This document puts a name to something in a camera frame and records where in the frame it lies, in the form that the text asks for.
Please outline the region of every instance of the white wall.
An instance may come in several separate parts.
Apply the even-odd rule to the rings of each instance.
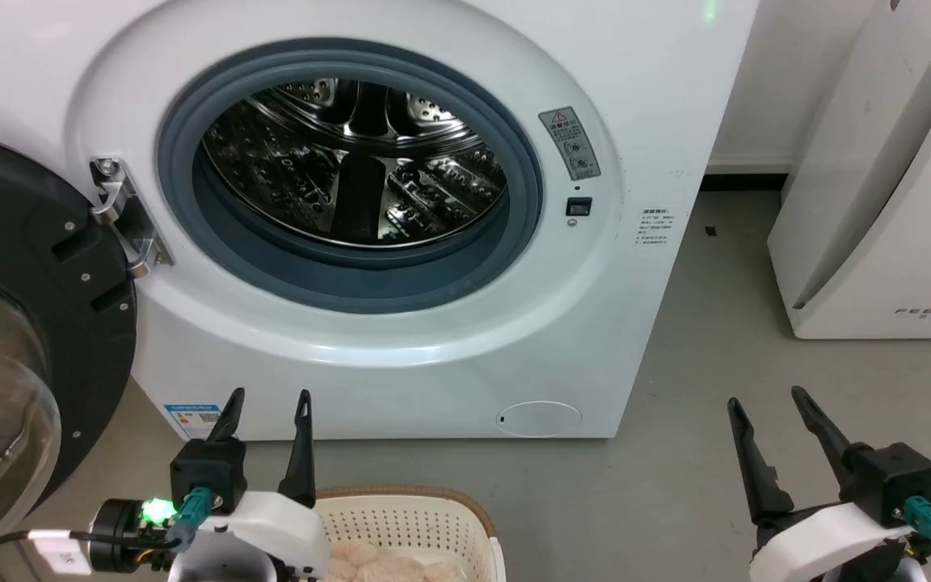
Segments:
[[[708,172],[788,170],[875,3],[760,0]]]

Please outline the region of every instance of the power cord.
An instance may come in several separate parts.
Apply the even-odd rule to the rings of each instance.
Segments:
[[[125,546],[133,550],[169,550],[181,543],[180,539],[173,539],[170,542],[149,542],[141,541],[136,538],[115,538],[113,535],[102,535],[99,533],[88,533],[88,531],[73,531],[69,529],[29,529],[25,531],[14,531],[14,533],[5,533],[0,535],[0,546],[8,542],[19,542],[22,539],[46,539],[46,538],[64,538],[77,539],[80,542],[101,542],[101,544],[113,544],[116,546]]]

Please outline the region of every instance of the laundry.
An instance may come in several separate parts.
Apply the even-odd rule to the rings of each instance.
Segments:
[[[330,542],[329,552],[326,582],[466,582],[457,563],[442,559],[423,564],[359,539]]]

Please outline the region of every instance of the black baseboard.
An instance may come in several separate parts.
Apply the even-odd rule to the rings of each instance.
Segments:
[[[699,192],[780,192],[788,174],[706,174]]]

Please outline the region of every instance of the green led light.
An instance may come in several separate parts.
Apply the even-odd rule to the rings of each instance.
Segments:
[[[717,0],[706,0],[702,7],[702,22],[713,23],[717,19]]]
[[[143,501],[143,519],[156,525],[165,524],[177,512],[178,509],[170,500],[158,500],[154,497],[152,500]]]

